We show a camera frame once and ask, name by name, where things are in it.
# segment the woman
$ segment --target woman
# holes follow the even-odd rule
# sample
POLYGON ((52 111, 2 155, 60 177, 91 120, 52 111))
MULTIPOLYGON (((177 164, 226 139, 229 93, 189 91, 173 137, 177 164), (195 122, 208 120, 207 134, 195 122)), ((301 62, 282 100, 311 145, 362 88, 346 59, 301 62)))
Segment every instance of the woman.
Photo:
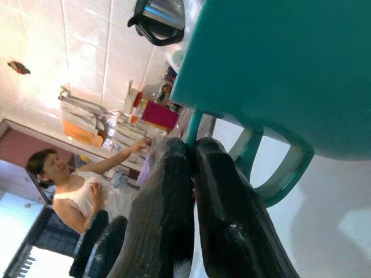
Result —
POLYGON ((40 180, 54 183, 55 212, 66 225, 83 233, 95 214, 102 209, 107 210, 110 220, 119 215, 129 218, 131 202, 137 191, 123 186, 115 189, 101 175, 147 145, 148 142, 141 140, 111 158, 87 164, 74 173, 70 173, 56 151, 46 149, 30 157, 27 169, 40 180))

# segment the white tank top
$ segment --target white tank top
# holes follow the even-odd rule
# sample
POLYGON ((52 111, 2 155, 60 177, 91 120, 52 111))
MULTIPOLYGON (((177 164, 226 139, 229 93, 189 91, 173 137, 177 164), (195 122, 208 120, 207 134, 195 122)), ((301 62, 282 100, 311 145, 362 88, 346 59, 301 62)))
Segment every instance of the white tank top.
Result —
POLYGON ((138 193, 137 190, 126 185, 120 186, 118 189, 114 188, 111 182, 107 181, 101 175, 94 172, 74 172, 73 175, 82 177, 85 182, 80 189, 72 192, 60 193, 54 195, 54 200, 70 199, 75 204, 82 215, 86 218, 93 210, 93 204, 89 198, 90 183, 99 182, 102 184, 103 193, 103 209, 108 212, 110 222, 117 216, 123 215, 127 219, 130 216, 130 208, 138 193))

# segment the floor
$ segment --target floor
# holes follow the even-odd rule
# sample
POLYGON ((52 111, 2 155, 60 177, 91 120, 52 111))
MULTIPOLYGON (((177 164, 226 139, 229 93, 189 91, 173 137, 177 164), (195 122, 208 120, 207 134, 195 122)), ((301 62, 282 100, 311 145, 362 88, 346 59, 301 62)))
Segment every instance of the floor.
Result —
MULTIPOLYGON (((217 120, 214 138, 227 151, 242 128, 217 120)), ((251 183, 264 183, 289 146, 264 137, 251 183)), ((268 209, 281 242, 302 278, 369 277, 371 273, 371 161, 315 156, 296 187, 268 209)))

